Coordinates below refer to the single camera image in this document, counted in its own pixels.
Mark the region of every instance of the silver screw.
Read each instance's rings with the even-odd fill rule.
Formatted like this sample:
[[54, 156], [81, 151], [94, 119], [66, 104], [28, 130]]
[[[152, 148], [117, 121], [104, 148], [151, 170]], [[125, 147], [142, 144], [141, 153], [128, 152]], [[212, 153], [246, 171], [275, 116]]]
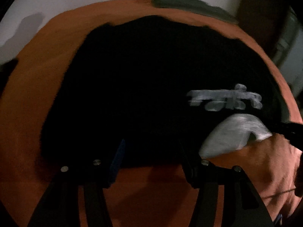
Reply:
[[101, 160], [95, 159], [95, 160], [93, 161], [93, 164], [94, 164], [94, 166], [98, 166], [98, 165], [101, 164]]
[[242, 168], [240, 166], [234, 166], [234, 170], [239, 173], [242, 171]]
[[204, 165], [204, 166], [208, 166], [209, 161], [207, 159], [203, 159], [203, 160], [201, 160], [201, 164]]
[[61, 171], [62, 171], [63, 173], [67, 172], [68, 170], [69, 170], [69, 167], [68, 167], [68, 166], [63, 166], [63, 167], [61, 167]]

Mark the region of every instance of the white print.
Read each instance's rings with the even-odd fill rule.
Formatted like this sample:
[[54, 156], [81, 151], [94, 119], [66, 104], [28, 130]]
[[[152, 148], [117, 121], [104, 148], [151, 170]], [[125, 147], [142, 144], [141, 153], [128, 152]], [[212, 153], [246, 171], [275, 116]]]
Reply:
[[245, 103], [241, 99], [251, 100], [253, 108], [262, 108], [261, 95], [254, 92], [246, 92], [246, 86], [243, 84], [236, 84], [234, 89], [219, 89], [219, 90], [191, 90], [187, 93], [191, 96], [189, 101], [191, 106], [197, 107], [203, 100], [213, 100], [205, 105], [207, 111], [220, 111], [224, 106], [228, 109], [245, 109]]

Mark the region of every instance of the orange surface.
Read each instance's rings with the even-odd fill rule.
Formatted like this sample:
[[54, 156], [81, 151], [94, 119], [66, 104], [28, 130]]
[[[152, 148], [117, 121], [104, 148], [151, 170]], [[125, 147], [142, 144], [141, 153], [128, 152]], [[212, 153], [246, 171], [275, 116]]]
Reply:
[[[291, 120], [302, 122], [279, 70], [236, 25], [177, 9], [154, 8], [150, 0], [113, 0], [64, 12], [51, 19], [18, 54], [19, 64], [0, 99], [0, 199], [20, 227], [27, 225], [57, 170], [39, 156], [39, 134], [64, 72], [85, 36], [107, 22], [122, 24], [156, 14], [190, 25], [207, 25], [226, 37], [241, 39], [264, 59], [280, 86]], [[212, 162], [228, 168], [242, 166], [275, 218], [280, 210], [290, 215], [300, 201], [293, 191], [279, 194], [294, 188], [300, 155], [283, 136], [274, 135]], [[81, 191], [79, 195], [83, 206]], [[105, 196], [115, 227], [179, 227], [189, 223], [197, 190], [187, 184], [179, 166], [147, 167], [122, 169]], [[86, 226], [83, 207], [80, 216]]]

